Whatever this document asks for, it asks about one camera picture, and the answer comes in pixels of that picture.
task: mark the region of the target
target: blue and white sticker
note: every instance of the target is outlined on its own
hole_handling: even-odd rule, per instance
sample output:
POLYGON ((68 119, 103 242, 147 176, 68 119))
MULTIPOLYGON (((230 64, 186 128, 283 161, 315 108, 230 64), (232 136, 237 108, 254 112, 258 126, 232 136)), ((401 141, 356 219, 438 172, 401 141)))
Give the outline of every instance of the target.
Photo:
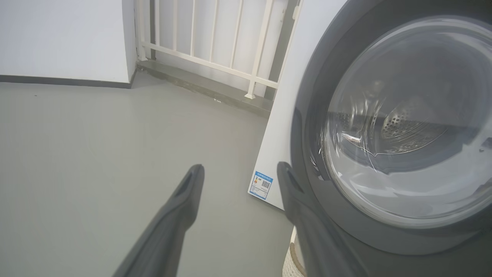
POLYGON ((253 183, 251 184, 251 189, 249 193, 258 196, 259 198, 265 200, 268 195, 268 191, 272 186, 274 180, 260 172, 256 171, 253 178, 253 183))

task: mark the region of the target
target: railing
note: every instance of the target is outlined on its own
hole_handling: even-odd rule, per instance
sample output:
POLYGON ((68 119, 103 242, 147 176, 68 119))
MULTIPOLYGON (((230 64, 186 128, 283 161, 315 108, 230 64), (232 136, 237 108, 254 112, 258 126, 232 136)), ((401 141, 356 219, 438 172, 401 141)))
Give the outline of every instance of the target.
MULTIPOLYGON (((193 11, 192 11, 192 17, 191 17, 190 55, 177 51, 178 0, 173 0, 173 1, 174 1, 173 2, 173 38, 172 38, 173 48, 170 49, 170 48, 166 48, 166 47, 163 47, 160 45, 159 0, 155 0, 155 9, 154 9, 155 10, 155 16, 154 16, 155 43, 151 43, 149 41, 146 41, 146 39, 145 39, 144 0, 137 0, 137 5, 136 5, 137 19, 138 19, 137 20, 137 27, 138 27, 137 28, 137 33, 138 33, 138 39, 137 40, 138 40, 138 47, 139 47, 139 51, 138 51, 139 59, 141 61, 144 61, 147 59, 145 56, 145 48, 147 47, 149 49, 154 49, 154 50, 159 51, 159 52, 163 52, 163 53, 166 53, 166 54, 169 54, 172 56, 176 56, 176 57, 200 64, 203 66, 207 66, 207 67, 210 67, 210 68, 213 68, 216 70, 220 70, 220 71, 223 71, 223 72, 247 79, 247 80, 249 80, 249 87, 248 87, 248 91, 247 91, 247 94, 245 95, 245 97, 247 97, 249 99, 254 99, 254 97, 255 97, 253 94, 253 91, 254 91, 254 87, 255 87, 256 83, 260 83, 260 84, 263 84, 265 86, 272 87, 275 89, 278 88, 278 82, 267 80, 267 79, 264 79, 264 78, 261 78, 258 76, 258 68, 260 65, 260 60, 261 60, 263 48, 265 45, 265 38, 267 35, 267 29, 268 29, 268 25, 270 22, 270 17, 271 17, 271 13, 272 13, 272 7, 273 7, 274 0, 267 0, 267 3, 266 3, 265 11, 263 13, 263 20, 262 20, 262 24, 261 24, 261 29, 260 29, 260 33, 259 33, 259 40, 258 40, 258 44, 256 46, 256 53, 255 53, 254 61, 253 61, 253 69, 252 69, 251 74, 232 68, 232 65, 234 63, 234 57, 236 54, 236 44, 237 44, 237 40, 238 40, 239 27, 241 24, 241 14, 243 13, 243 1, 244 0, 239 0, 240 3, 239 3, 239 9, 237 11, 237 21, 236 21, 236 29, 235 29, 235 33, 234 33, 234 40, 231 42, 232 43, 232 57, 231 57, 229 67, 226 67, 226 66, 223 66, 223 65, 220 65, 220 64, 213 62, 214 36, 215 36, 215 29, 216 29, 216 24, 217 24, 218 0, 215 0, 215 13, 214 13, 214 21, 213 21, 213 25, 212 25, 212 38, 211 38, 211 42, 210 42, 210 44, 211 44, 210 55, 209 55, 208 60, 201 59, 201 58, 194 56, 196 0, 193 0, 193 11)), ((290 40, 289 40, 289 43, 287 46, 287 52, 288 52, 289 46, 290 46, 290 40)), ((280 70, 280 76, 278 78, 279 80, 281 77, 281 73, 283 71, 283 64, 285 63, 285 57, 284 57, 283 62, 282 62, 282 69, 280 70)))

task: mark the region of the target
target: floor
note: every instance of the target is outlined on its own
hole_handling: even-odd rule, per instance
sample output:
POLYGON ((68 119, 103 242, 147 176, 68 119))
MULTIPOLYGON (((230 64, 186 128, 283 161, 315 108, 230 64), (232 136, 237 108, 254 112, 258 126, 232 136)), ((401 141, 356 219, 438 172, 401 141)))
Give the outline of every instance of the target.
POLYGON ((292 224, 246 192, 266 124, 144 73, 131 90, 0 83, 0 276, 111 276, 197 163, 178 276, 281 276, 292 224))

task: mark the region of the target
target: white wall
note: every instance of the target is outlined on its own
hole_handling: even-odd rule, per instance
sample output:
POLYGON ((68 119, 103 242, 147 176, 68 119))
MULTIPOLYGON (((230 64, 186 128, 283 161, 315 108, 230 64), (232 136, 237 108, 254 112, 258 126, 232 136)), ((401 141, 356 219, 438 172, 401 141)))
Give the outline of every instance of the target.
MULTIPOLYGON (((267 37, 258 76, 268 79, 277 48, 284 10, 288 0, 274 0, 272 16, 267 30, 267 37)), ((236 28, 239 0, 219 0, 217 25, 215 29, 213 62, 229 67, 232 44, 236 28)), ((236 56, 232 68, 251 74, 258 45, 259 32, 265 11, 266 0, 244 0, 241 25, 239 29, 236 56)), ((177 50, 190 54, 191 13, 193 0, 178 1, 178 42, 177 50)), ((144 1, 145 36, 150 41, 149 0, 144 1)), ((212 25, 215 12, 215 0, 197 0, 195 7, 195 56, 208 60, 212 38, 212 25)), ((172 49, 173 37, 173 0, 160 0, 160 44, 172 49)), ((164 64, 184 69, 189 72, 216 80, 230 86, 248 90, 249 81, 237 76, 201 66, 171 55, 156 52, 156 59, 164 64)), ((264 96, 266 86, 256 84, 254 94, 264 96)))
POLYGON ((1 0, 0 74, 128 83, 132 2, 1 0))

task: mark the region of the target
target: front-loading washing machine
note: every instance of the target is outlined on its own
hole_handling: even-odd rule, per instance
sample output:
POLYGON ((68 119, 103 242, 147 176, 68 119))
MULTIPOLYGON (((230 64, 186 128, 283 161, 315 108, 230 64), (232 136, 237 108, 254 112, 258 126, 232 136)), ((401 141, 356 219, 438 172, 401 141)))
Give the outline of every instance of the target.
POLYGON ((296 100, 274 103, 252 179, 271 188, 256 196, 283 198, 308 276, 324 272, 325 256, 337 276, 490 276, 492 2, 329 2, 301 8, 277 94, 295 89, 296 100), (297 36, 308 22, 315 34, 328 26, 315 49, 305 44, 304 67, 297 36), (291 114, 275 113, 290 104, 285 138, 291 114), (282 159, 284 178, 272 169, 282 159))

